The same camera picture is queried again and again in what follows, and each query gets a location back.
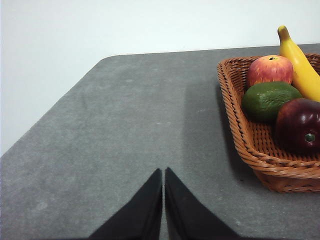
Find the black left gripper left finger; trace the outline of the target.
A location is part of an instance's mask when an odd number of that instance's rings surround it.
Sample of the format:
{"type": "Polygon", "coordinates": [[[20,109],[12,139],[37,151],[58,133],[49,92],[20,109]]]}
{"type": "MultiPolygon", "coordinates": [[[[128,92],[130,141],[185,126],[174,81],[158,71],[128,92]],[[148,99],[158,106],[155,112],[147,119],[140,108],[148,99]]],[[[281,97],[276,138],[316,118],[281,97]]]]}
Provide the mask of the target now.
{"type": "Polygon", "coordinates": [[[132,199],[90,236],[90,240],[158,240],[163,211],[162,171],[156,169],[132,199]]]}

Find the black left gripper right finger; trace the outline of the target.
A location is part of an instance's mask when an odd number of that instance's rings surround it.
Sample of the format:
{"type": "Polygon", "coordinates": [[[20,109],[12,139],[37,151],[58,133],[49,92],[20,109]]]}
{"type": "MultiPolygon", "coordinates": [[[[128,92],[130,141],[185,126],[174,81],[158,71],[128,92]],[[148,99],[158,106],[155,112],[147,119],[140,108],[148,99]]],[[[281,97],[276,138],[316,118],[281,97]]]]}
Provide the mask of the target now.
{"type": "Polygon", "coordinates": [[[205,207],[171,168],[165,170],[165,209],[173,240],[238,240],[240,236],[205,207]]]}

